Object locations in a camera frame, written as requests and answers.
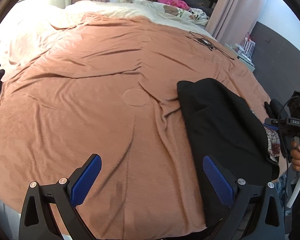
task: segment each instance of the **silver screw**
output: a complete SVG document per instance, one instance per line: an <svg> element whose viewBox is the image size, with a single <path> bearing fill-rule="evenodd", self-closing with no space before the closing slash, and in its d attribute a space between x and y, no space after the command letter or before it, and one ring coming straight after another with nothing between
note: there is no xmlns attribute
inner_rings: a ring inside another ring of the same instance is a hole
<svg viewBox="0 0 300 240"><path fill-rule="evenodd" d="M66 178L61 178L59 179L59 183L60 184L65 184L67 182L67 179Z"/></svg>
<svg viewBox="0 0 300 240"><path fill-rule="evenodd" d="M37 186L37 183L35 181L30 183L31 188L34 188L35 186Z"/></svg>
<svg viewBox="0 0 300 240"><path fill-rule="evenodd" d="M272 182L268 182L268 187L269 188L274 188L274 184Z"/></svg>
<svg viewBox="0 0 300 240"><path fill-rule="evenodd" d="M246 184L246 181L244 179L238 179L238 183L240 185L245 185Z"/></svg>

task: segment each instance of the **gray wall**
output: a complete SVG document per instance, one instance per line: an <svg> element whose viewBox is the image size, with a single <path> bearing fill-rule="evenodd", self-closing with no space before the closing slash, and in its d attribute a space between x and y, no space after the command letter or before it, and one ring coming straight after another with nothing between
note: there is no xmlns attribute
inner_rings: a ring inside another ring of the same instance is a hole
<svg viewBox="0 0 300 240"><path fill-rule="evenodd" d="M300 51L260 22L251 37L256 42L253 73L270 98L284 104L295 90L300 91Z"/></svg>

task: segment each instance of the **black cable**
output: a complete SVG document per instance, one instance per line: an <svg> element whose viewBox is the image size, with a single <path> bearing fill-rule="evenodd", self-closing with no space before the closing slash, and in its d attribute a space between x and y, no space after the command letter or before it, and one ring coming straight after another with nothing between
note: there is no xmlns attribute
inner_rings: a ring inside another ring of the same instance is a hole
<svg viewBox="0 0 300 240"><path fill-rule="evenodd" d="M225 52L223 52L221 49L217 48L214 44L212 44L207 38L205 38L202 34L200 33L195 33L195 32L191 32L189 31L190 35L194 36L194 39L186 36L187 38L207 47L210 51L213 50L217 50L220 51L224 56L226 56L229 59L234 60L234 58L230 57L228 54L226 54Z"/></svg>
<svg viewBox="0 0 300 240"><path fill-rule="evenodd" d="M288 153L287 153L287 149L284 145L284 142L283 142L283 137L282 137L282 134L281 134L281 131L280 131L280 118L281 118L281 114L282 114L282 111L284 110L285 106L291 102L291 100L295 99L295 98L299 98L298 96L295 96L295 97L292 97L290 98L284 105L283 107L281 108L281 110L279 111L279 114L278 114L278 131L279 131L279 138L282 142L282 148L284 150L284 155L285 155L285 158L286 158L286 163L287 163L287 174L286 174L286 182L285 182L285 186L284 186L284 200L283 200L283 223L284 225L286 224L286 195L287 195L287 186L288 186L288 172L289 172L289 162L288 162Z"/></svg>

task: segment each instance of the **hand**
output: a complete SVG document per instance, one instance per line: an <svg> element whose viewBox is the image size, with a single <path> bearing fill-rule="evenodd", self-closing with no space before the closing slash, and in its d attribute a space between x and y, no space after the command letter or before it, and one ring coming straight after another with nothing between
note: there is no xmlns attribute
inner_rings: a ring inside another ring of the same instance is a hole
<svg viewBox="0 0 300 240"><path fill-rule="evenodd" d="M300 171L300 146L298 147L298 150L296 150L296 142L292 142L291 146L294 148L291 150L290 154L292 157L291 163L292 163L292 168L294 171Z"/></svg>

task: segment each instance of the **orange blanket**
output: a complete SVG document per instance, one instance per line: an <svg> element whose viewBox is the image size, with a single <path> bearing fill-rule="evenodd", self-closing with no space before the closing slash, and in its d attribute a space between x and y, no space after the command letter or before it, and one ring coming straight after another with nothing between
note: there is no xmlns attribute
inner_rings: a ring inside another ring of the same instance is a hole
<svg viewBox="0 0 300 240"><path fill-rule="evenodd" d="M7 47L16 66L0 95L0 199L21 212L30 182L55 183L97 153L101 173L77 207L96 238L205 229L177 82L217 79L261 120L268 95L244 64L186 31L144 17L67 17L24 26Z"/></svg>

